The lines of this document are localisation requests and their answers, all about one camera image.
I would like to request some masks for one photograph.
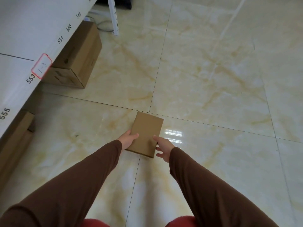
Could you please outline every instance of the person's left hand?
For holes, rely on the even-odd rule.
[[[132,141],[134,141],[136,138],[139,137],[139,134],[130,135],[131,130],[126,131],[123,135],[121,135],[117,140],[119,140],[122,143],[122,150],[125,150],[128,148]]]

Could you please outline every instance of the red-bordered label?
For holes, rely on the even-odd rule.
[[[49,58],[47,54],[43,53],[32,68],[32,73],[39,79],[42,79],[47,70],[51,67],[52,63],[51,58]]]

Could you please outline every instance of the brown sleeve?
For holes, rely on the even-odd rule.
[[[118,140],[104,145],[10,207],[0,218],[0,226],[79,226],[116,167],[121,149]],[[25,225],[29,219],[32,224]]]
[[[172,149],[169,167],[199,226],[278,227],[254,203],[181,149]]]

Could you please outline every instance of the metal shelf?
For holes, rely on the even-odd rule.
[[[95,2],[0,0],[0,137]]]

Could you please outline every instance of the brown box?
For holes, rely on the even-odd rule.
[[[17,144],[15,150],[12,151],[13,154],[10,155],[10,158],[6,161],[2,171],[0,172],[0,191],[2,191],[5,184],[9,180],[9,177],[11,176],[23,153],[26,151],[29,143],[31,142],[32,137],[33,133],[29,130],[26,130],[20,142]]]
[[[85,88],[102,48],[97,26],[82,21],[42,82]]]
[[[14,150],[20,143],[33,118],[34,115],[32,113],[21,110],[0,139],[0,174],[2,174],[7,161],[14,155]]]
[[[131,152],[154,158],[157,142],[153,135],[159,136],[164,119],[143,112],[137,113],[131,128],[131,135],[139,133],[139,137],[127,148]]]

